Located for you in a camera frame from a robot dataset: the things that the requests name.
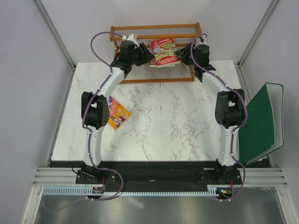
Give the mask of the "Nineteen Eighty-Four blue book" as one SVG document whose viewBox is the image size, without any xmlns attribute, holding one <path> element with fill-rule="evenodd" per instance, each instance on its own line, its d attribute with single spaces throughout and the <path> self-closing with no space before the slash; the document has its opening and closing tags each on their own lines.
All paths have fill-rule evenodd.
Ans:
<svg viewBox="0 0 299 224">
<path fill-rule="evenodd" d="M 150 63 L 150 67 L 152 68 L 163 68 L 163 67 L 175 67 L 176 66 L 176 62 L 174 63 Z"/>
</svg>

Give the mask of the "red Treehouse book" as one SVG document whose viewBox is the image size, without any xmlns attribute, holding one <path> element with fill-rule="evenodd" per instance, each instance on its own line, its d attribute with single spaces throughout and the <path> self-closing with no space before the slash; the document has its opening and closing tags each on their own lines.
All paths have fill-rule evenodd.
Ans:
<svg viewBox="0 0 299 224">
<path fill-rule="evenodd" d="M 175 55 L 176 51 L 177 48 L 173 38 L 154 39 L 150 44 L 150 52 L 155 56 L 154 63 L 176 62 L 180 64 L 180 59 Z"/>
</svg>

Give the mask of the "Roald Dahl yellow purple book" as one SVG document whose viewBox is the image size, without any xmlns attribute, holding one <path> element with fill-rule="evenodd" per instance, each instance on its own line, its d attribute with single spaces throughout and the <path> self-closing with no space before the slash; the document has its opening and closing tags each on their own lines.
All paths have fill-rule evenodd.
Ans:
<svg viewBox="0 0 299 224">
<path fill-rule="evenodd" d="M 107 104 L 109 110 L 108 123 L 114 130 L 117 130 L 131 116 L 131 112 L 112 96 L 109 97 Z"/>
</svg>

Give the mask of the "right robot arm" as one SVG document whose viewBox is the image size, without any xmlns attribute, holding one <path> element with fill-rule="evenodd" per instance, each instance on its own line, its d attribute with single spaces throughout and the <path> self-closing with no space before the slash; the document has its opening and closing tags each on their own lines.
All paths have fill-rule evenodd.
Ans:
<svg viewBox="0 0 299 224">
<path fill-rule="evenodd" d="M 185 64 L 193 66 L 195 77 L 205 84 L 216 96 L 215 119 L 220 125 L 221 140 L 218 162 L 230 167 L 237 161 L 237 137 L 240 126 L 246 120 L 244 109 L 244 91 L 232 89 L 218 75 L 216 68 L 210 64 L 209 46 L 188 44 L 175 55 Z"/>
</svg>

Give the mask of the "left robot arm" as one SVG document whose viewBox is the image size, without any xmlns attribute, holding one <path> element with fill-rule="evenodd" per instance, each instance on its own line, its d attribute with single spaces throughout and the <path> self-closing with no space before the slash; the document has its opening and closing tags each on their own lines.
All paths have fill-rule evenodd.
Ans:
<svg viewBox="0 0 299 224">
<path fill-rule="evenodd" d="M 105 125 L 110 118 L 108 100 L 117 85 L 122 82 L 132 66 L 141 66 L 154 58 L 144 43 L 122 41 L 120 52 L 111 62 L 111 71 L 93 92 L 83 92 L 81 96 L 82 127 L 87 132 L 87 152 L 84 163 L 90 167 L 101 161 L 101 141 Z"/>
</svg>

